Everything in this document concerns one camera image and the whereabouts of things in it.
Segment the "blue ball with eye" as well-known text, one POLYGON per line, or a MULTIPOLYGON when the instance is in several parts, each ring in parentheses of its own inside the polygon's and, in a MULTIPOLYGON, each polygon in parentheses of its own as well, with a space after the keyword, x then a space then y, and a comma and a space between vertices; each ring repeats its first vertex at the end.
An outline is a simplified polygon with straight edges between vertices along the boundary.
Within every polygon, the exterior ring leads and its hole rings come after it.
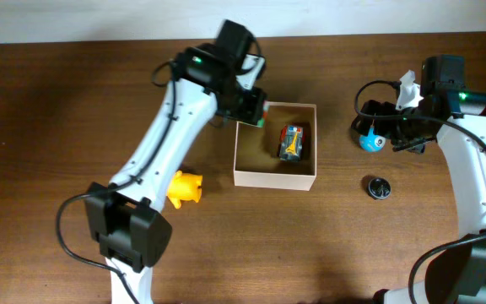
POLYGON ((359 136, 360 147, 367 152, 378 152, 386 145, 386 139, 375 133, 375 129, 371 127, 366 135, 359 136))

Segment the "grey red toy car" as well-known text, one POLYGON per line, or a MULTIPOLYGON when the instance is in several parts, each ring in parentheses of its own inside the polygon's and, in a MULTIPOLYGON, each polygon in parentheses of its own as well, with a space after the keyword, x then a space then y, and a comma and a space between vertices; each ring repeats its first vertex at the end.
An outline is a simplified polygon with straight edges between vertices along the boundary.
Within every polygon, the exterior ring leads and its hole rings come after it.
POLYGON ((282 129, 278 157, 280 160, 299 162, 302 158, 305 141, 304 129, 296 125, 285 125, 282 129))

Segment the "black round turbine cap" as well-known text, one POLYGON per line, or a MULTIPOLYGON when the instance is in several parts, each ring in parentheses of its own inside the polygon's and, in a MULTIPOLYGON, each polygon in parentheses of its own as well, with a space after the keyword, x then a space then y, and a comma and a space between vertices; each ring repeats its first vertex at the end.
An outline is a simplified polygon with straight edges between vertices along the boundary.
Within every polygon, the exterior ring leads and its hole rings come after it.
POLYGON ((373 199, 386 199, 391 195, 392 187, 386 179, 375 177, 368 184, 368 193, 373 199))

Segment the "yellow rubber animal toy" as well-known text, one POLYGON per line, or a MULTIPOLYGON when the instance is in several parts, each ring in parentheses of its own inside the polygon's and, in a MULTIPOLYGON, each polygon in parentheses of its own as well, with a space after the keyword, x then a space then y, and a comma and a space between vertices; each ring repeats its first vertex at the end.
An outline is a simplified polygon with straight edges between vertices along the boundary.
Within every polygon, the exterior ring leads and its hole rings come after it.
POLYGON ((202 197, 203 177, 191 173, 177 171, 172 177, 166 197, 176 209, 180 209, 182 201, 198 203, 202 197))

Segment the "multicoloured puzzle cube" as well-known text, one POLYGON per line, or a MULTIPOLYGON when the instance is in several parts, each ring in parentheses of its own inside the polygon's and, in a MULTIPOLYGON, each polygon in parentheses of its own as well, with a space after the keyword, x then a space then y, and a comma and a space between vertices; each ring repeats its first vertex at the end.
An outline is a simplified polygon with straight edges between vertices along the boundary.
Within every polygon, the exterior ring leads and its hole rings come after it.
POLYGON ((256 125, 259 128, 262 128, 264 126, 265 121, 267 119, 268 110, 269 110, 269 104, 268 103, 265 103, 264 106, 263 106, 263 108, 262 108, 262 116, 258 120, 258 122, 256 123, 256 125))

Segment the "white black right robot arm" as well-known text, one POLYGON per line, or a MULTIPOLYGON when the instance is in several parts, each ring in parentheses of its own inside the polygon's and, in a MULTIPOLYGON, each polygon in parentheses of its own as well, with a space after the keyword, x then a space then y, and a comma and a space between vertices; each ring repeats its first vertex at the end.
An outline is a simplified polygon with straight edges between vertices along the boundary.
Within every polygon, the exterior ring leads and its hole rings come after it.
POLYGON ((438 55, 387 81, 394 103, 356 104, 351 128, 390 140, 394 151, 421 154, 436 142, 451 176, 459 237, 415 262, 403 289, 378 290, 375 303, 486 303, 486 93, 465 84, 465 59, 438 55))

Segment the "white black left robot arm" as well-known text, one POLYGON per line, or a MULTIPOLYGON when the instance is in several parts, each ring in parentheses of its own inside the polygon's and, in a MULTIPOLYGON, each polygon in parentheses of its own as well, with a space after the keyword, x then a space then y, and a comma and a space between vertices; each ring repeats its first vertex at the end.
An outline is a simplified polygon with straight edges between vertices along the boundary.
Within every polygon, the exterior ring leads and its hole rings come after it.
POLYGON ((208 122, 257 125, 266 94, 254 83, 264 56, 256 37, 225 20, 213 43, 188 47, 170 61, 171 78, 159 113, 129 161, 107 186, 92 183, 84 200, 89 229, 111 267, 114 303, 150 303, 153 266, 172 227, 162 216, 172 178, 208 122))

